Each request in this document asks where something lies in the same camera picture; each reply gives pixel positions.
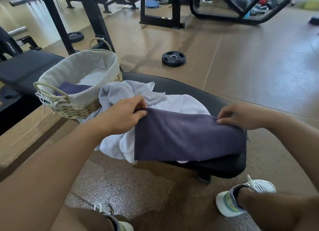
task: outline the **forearm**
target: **forearm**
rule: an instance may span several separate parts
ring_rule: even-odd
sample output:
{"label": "forearm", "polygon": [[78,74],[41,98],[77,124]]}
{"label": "forearm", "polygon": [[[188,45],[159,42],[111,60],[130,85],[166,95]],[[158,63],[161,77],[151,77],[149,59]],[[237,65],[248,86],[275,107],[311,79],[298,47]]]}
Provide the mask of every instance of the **forearm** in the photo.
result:
{"label": "forearm", "polygon": [[50,230],[78,173],[99,141],[101,137],[90,125],[80,125],[0,183],[1,229]]}
{"label": "forearm", "polygon": [[319,191],[319,130],[291,116],[275,113],[267,129],[285,146]]}

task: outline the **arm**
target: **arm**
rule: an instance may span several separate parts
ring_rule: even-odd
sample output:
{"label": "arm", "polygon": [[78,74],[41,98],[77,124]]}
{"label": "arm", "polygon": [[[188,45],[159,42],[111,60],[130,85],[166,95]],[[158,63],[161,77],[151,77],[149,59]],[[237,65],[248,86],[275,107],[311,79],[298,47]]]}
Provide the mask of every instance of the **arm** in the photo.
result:
{"label": "arm", "polygon": [[1,230],[50,230],[84,163],[112,134],[133,128],[146,111],[142,96],[117,104],[83,124],[50,148],[35,154],[0,183]]}
{"label": "arm", "polygon": [[288,114],[249,104],[224,107],[217,123],[236,125],[247,130],[266,128],[281,141],[319,191],[318,129]]}

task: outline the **blue bucket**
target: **blue bucket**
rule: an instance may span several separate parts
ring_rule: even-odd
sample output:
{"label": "blue bucket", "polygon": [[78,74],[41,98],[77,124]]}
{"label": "blue bucket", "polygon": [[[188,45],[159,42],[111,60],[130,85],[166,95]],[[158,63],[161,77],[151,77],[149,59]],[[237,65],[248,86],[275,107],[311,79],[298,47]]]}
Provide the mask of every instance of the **blue bucket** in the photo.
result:
{"label": "blue bucket", "polygon": [[147,7],[147,8],[159,8],[159,1],[145,0],[145,7]]}

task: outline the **hand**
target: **hand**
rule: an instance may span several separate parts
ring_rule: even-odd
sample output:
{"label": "hand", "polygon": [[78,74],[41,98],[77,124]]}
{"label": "hand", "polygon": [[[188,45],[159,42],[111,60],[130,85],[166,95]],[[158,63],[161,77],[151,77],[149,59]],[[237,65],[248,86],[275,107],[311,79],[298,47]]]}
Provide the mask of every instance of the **hand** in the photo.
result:
{"label": "hand", "polygon": [[217,123],[247,130],[267,128],[275,121],[277,114],[279,113],[271,109],[236,103],[222,108]]}
{"label": "hand", "polygon": [[130,131],[141,118],[147,115],[147,111],[133,113],[134,110],[146,107],[145,99],[141,95],[134,96],[120,100],[84,124],[91,124],[91,129],[98,130],[102,138],[113,134],[123,134]]}

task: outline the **purple towel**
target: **purple towel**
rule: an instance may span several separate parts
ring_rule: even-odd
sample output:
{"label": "purple towel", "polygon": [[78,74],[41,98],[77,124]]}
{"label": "purple towel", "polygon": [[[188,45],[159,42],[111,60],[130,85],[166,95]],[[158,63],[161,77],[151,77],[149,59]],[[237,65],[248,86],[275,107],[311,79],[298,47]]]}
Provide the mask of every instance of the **purple towel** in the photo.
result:
{"label": "purple towel", "polygon": [[[82,91],[85,91],[87,89],[89,89],[92,86],[87,86],[87,85],[76,85],[76,84],[72,84],[68,81],[64,81],[61,83],[61,85],[58,87],[61,91],[65,92],[68,95],[72,95],[72,94],[76,94]],[[56,96],[62,96],[61,93],[55,91],[54,94]]]}
{"label": "purple towel", "polygon": [[216,117],[143,110],[148,115],[135,126],[135,160],[201,161],[246,151],[245,132],[217,124]]}

